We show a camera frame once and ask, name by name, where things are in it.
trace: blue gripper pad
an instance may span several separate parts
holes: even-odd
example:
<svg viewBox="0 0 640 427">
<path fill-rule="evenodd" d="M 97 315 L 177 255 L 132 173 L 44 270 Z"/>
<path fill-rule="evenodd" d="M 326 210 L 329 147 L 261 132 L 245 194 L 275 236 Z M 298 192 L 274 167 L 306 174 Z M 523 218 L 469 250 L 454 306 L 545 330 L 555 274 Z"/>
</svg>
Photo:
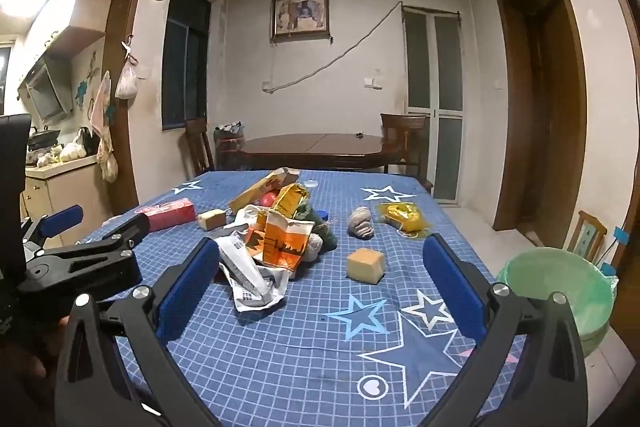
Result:
<svg viewBox="0 0 640 427">
<path fill-rule="evenodd" d="M 158 306 L 156 337 L 161 343 L 166 345 L 180 338 L 218 271 L 219 262 L 218 244 L 207 238 L 198 244 L 182 265 L 168 268 L 181 269 L 182 272 Z"/>
<path fill-rule="evenodd" d="M 485 296 L 490 288 L 489 282 L 478 268 L 471 263 L 460 261 L 444 239 L 436 233 L 424 240 L 422 262 L 460 333 L 478 344 L 481 343 L 486 336 L 485 302 L 472 283 L 484 292 Z"/>
<path fill-rule="evenodd" d="M 40 235 L 42 237 L 56 237 L 59 233 L 82 223 L 83 217 L 84 212 L 79 204 L 60 210 L 40 222 Z"/>
</svg>

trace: green bucket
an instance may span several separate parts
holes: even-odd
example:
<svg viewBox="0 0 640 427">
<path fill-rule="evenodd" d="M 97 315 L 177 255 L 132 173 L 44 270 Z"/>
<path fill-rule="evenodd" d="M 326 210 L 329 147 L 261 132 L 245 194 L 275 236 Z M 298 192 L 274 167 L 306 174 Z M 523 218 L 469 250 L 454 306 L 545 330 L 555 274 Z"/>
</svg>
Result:
<svg viewBox="0 0 640 427">
<path fill-rule="evenodd" d="M 546 300 L 556 291 L 566 295 L 585 357 L 598 347 L 609 329 L 617 278 L 605 277 L 575 253 L 558 248 L 521 253 L 502 268 L 497 280 L 522 297 Z"/>
</svg>

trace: tiled floor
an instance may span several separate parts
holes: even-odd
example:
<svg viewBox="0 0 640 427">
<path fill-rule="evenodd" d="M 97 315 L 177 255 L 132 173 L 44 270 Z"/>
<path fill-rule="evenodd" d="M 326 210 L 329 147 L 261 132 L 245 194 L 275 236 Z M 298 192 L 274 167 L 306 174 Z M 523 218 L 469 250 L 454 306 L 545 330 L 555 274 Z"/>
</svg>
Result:
<svg viewBox="0 0 640 427">
<path fill-rule="evenodd" d="M 517 254 L 533 248 L 517 230 L 495 232 L 472 210 L 445 207 L 444 211 L 494 275 Z M 616 332 L 610 329 L 600 347 L 586 358 L 585 363 L 590 425 L 611 402 L 635 361 Z"/>
</svg>

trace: framed painting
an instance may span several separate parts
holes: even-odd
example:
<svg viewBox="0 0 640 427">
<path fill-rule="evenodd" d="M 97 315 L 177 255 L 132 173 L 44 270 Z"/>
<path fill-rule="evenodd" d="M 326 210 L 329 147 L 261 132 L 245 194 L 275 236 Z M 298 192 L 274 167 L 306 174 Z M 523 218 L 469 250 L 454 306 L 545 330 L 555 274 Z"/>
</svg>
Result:
<svg viewBox="0 0 640 427">
<path fill-rule="evenodd" d="M 271 41 L 330 36 L 329 0 L 271 0 Z"/>
</svg>

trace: metal screw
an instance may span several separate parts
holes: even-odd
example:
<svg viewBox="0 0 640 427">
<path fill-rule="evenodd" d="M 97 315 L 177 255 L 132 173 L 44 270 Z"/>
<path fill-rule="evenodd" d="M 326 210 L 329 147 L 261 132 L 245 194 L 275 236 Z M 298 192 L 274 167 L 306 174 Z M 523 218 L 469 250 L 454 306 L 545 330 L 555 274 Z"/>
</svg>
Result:
<svg viewBox="0 0 640 427">
<path fill-rule="evenodd" d="M 556 304 L 566 304 L 566 297 L 563 293 L 556 292 L 554 293 L 554 302 Z"/>
<path fill-rule="evenodd" d="M 81 293 L 76 297 L 76 306 L 84 306 L 85 304 L 89 304 L 89 294 Z"/>
<path fill-rule="evenodd" d="M 510 290 L 506 284 L 498 282 L 494 284 L 494 293 L 500 297 L 506 297 L 507 295 L 509 295 Z"/>
<path fill-rule="evenodd" d="M 138 286 L 133 290 L 134 299 L 146 299 L 149 296 L 149 286 Z"/>
</svg>

